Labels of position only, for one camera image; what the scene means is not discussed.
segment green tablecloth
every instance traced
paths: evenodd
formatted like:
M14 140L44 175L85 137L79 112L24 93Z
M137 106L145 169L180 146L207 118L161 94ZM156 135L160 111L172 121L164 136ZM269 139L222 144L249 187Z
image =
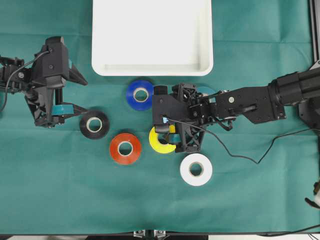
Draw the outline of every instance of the green tablecloth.
M152 77L155 85L265 86L312 65L307 0L213 0L212 8L213 71L204 77ZM2 0L0 22L2 56L31 60L47 37L64 36L70 58L89 82L68 83L65 101L100 109L111 124L101 140L82 136L78 117L53 129L35 127L24 96L10 95L0 119L0 234L248 233L319 223L319 211L304 202L319 177L311 132L278 140L260 165L230 158L206 135L201 153L211 159L214 174L206 185L191 187L179 173L186 155L154 152L148 142L152 111L127 104L134 77L93 71L91 0ZM253 125L239 117L231 132L210 129L233 153L259 159L274 136L305 128L295 108L286 111L287 120ZM133 133L142 143L134 165L117 165L109 155L119 132Z

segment white tray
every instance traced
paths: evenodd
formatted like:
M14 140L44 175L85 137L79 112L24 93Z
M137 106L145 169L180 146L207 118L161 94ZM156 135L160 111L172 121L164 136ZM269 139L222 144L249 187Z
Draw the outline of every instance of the white tray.
M204 76L214 65L211 0L93 0L102 76Z

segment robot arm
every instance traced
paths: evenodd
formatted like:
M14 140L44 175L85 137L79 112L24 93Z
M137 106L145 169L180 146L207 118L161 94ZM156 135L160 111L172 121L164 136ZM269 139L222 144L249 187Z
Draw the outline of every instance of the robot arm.
M32 67L26 68L22 59L0 57L0 91L23 93L36 126L52 128L86 113L85 108L63 101L67 81L88 84L69 60L63 37L48 38L35 59Z
M281 120L286 118L285 106L294 105L299 106L299 115L310 128L319 126L320 68L279 77L267 86L220 91L209 96L197 92L193 84L176 85L171 94L168 94L167 87L156 86L152 116L157 133L170 135L169 125L175 124L181 139L181 142L174 143L177 153L195 153L200 151L205 134L196 127L205 129L219 124L230 131L232 122L239 115L254 124Z

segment tape roll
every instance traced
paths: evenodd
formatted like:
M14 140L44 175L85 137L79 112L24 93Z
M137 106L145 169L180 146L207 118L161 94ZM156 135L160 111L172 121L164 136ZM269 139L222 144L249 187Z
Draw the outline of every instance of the tape roll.
M146 99L139 100L136 94L143 91L146 94ZM146 80L136 80L132 82L126 90L126 101L137 111L145 111L152 107L152 95L154 94L154 86Z
M131 152L127 155L120 153L120 145L128 143L131 145ZM130 133L121 133L112 139L110 143L110 155L112 159L121 165L130 165L138 160L142 151L139 139Z
M201 167L199 175L193 175L191 172L191 168L194 164L198 164ZM206 156L200 153L193 153L186 156L181 162L180 174L187 184L198 187L206 184L211 179L213 167Z
M99 126L97 129L91 129L90 123L92 121L98 121ZM89 111L80 121L81 133L88 139L101 139L109 131L110 123L107 116L101 111Z
M174 125L170 125L169 127L169 132L171 134L176 133L176 128ZM157 153L160 154L169 154L172 153L174 150L176 150L176 145L171 145L171 144L162 144L159 139L159 134L156 133L156 128L153 127L149 133L149 143L150 146L155 150Z

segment cable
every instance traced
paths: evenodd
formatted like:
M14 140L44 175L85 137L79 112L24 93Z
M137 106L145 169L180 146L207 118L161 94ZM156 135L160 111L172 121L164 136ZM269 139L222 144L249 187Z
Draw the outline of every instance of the cable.
M8 78L8 81L6 82L5 85L5 91L4 91L4 102L2 107L0 108L0 113L5 109L6 105L7 105L7 100L8 100L8 88L9 88L9 83L12 79L12 77L19 71L21 71L22 69L24 69L26 66L29 66L30 64L34 63L35 61L37 61L40 57L42 57L45 54L50 53L49 51L44 51L39 53L33 60L29 61L28 63L26 63L25 65L19 67L17 70L15 70L13 73L11 73L11 75Z
M314 236L313 234L311 234L311 233L309 233L308 235L309 235L310 238L312 237L312 238L311 238L312 240L314 240L314 239L315 239L315 240L319 240L317 237L315 237L315 236Z
M311 230L311 229L316 229L316 228L320 228L320 224L314 225L314 226L310 226L310 227L306 227L304 229L300 229L300 230L297 230L297 231L289 231L289 232L276 233L276 234L265 234L265 235L259 235L259 236L260 237L281 237L281 236L285 236L285 235L302 233L302 232L305 232L305 231L308 231L308 230Z
M233 158L241 158L241 159L247 159L247 160L250 160L252 161L253 163L255 164L259 164L264 158L265 156L268 154L268 152L270 151L270 149L273 147L274 145L274 142L279 139L279 138L282 138L282 137L286 137L286 136L290 136L290 135L296 135L296 134L299 134L299 133L302 133L302 132L306 132L306 131L310 131L310 130L315 130L315 131L320 131L320 129L317 129L317 128L308 128L308 129L304 129L304 130L300 130L300 131L295 131L295 132L291 132L291 133L287 133L287 134L283 134L283 135L279 135L279 136L276 136L272 139L272 142L270 144L270 146L268 147L268 149L266 150L266 152L263 154L263 156L260 158L259 161L255 161L253 158L251 157L248 157L248 156L242 156L242 155L234 155L232 154L228 147L225 145L225 143L215 134L213 133L212 131L209 131L207 129L204 129L200 126L196 126L196 125L193 125L193 124L190 124L190 123L187 123L187 122L183 122L183 121L179 121L179 120L173 120L169 117L166 116L166 118L169 120L169 121L172 121L174 123L179 123L179 124L185 124L185 125L188 125L190 127L193 127L193 128L196 128L196 129L200 129L208 134L211 134L213 135L217 140L218 142L223 146L223 148L226 150L226 152L229 154L229 156L233 157Z

